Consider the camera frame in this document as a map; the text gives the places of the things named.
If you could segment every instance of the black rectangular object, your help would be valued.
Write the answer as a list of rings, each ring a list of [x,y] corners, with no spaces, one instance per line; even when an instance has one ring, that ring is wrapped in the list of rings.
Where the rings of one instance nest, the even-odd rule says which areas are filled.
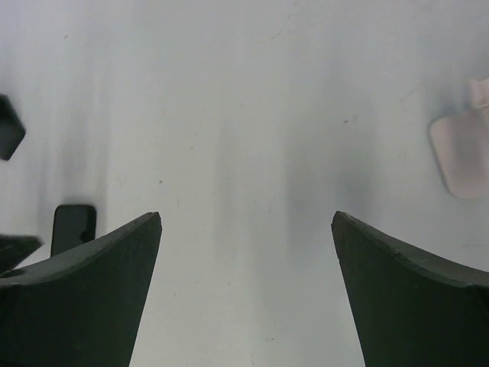
[[[95,239],[97,211],[91,205],[60,205],[54,213],[51,256]]]
[[[8,161],[25,136],[22,126],[8,97],[0,94],[0,159]]]

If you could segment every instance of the black object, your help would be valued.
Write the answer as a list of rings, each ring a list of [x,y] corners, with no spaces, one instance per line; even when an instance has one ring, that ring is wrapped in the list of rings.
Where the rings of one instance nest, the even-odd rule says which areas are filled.
[[[489,274],[344,213],[332,224],[367,367],[489,365]]]
[[[91,205],[60,205],[54,213],[51,256],[95,239],[97,211]]]
[[[0,274],[15,268],[40,245],[36,237],[0,235]]]
[[[148,213],[0,276],[0,361],[128,367],[160,237],[160,216]]]
[[[0,159],[8,161],[25,136],[25,128],[8,97],[0,94]]]

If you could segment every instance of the table surface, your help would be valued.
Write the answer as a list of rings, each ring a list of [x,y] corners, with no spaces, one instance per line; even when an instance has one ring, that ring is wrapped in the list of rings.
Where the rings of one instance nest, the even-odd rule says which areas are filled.
[[[132,366],[363,365],[337,209],[489,270],[489,202],[444,188],[429,124],[489,77],[485,0],[0,0],[28,134],[0,232],[164,218]],[[46,258],[45,245],[30,261]]]

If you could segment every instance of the white surface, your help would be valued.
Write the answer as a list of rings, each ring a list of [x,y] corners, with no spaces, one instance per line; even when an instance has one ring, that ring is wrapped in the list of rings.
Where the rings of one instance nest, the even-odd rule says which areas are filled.
[[[363,365],[337,209],[489,270],[489,203],[446,192],[428,139],[489,77],[485,0],[0,5],[28,129],[0,231],[49,243],[64,200],[101,234],[164,218],[132,366]]]

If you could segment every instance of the white table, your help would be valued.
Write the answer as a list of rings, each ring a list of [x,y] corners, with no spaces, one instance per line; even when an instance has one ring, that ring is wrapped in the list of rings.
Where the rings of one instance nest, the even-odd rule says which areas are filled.
[[[362,366],[337,209],[489,270],[489,202],[446,192],[427,135],[488,39],[485,0],[0,0],[28,130],[0,232],[49,244],[65,202],[100,235],[160,211],[132,366]]]

